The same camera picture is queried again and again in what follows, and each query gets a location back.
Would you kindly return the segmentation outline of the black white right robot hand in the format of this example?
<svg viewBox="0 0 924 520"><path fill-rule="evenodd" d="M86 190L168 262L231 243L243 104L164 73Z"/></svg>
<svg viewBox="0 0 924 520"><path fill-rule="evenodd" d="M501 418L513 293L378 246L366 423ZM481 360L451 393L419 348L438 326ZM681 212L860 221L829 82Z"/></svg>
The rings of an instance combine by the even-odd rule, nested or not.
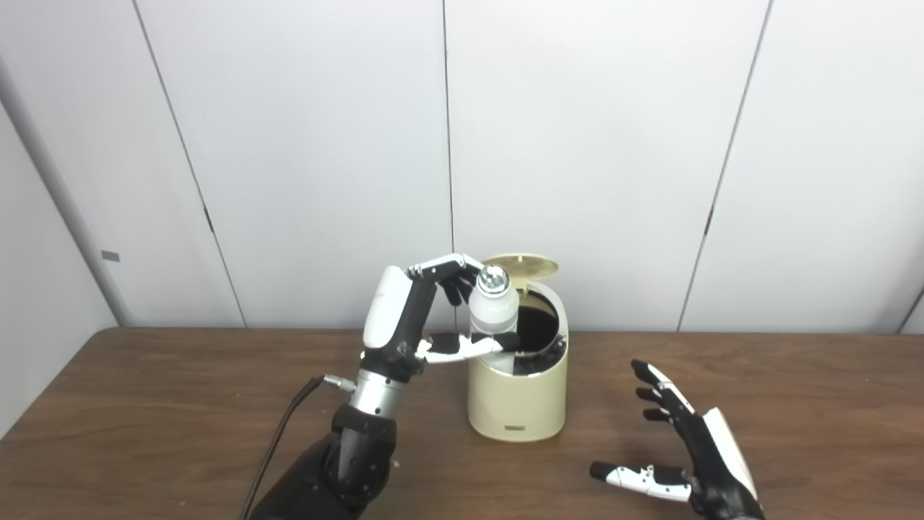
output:
<svg viewBox="0 0 924 520"><path fill-rule="evenodd" d="M697 412L677 385L651 363L634 359L631 368L646 384L637 389L637 397L657 405L644 410L644 418L672 425L689 452L692 468L592 461L588 474L634 493L682 501L704 519L764 519L754 478L725 415L717 407Z"/></svg>

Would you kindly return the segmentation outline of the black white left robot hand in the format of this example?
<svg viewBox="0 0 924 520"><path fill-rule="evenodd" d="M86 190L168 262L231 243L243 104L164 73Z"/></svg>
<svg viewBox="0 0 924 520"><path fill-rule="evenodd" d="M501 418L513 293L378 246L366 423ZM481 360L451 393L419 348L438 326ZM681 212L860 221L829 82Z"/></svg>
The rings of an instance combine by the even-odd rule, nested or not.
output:
<svg viewBox="0 0 924 520"><path fill-rule="evenodd" d="M429 363L456 363L489 353L518 351L520 338L515 331L423 337L439 287L452 306L462 306L471 299L476 276L483 267L464 253L450 253L407 269L387 266L367 313L360 368L406 383Z"/></svg>

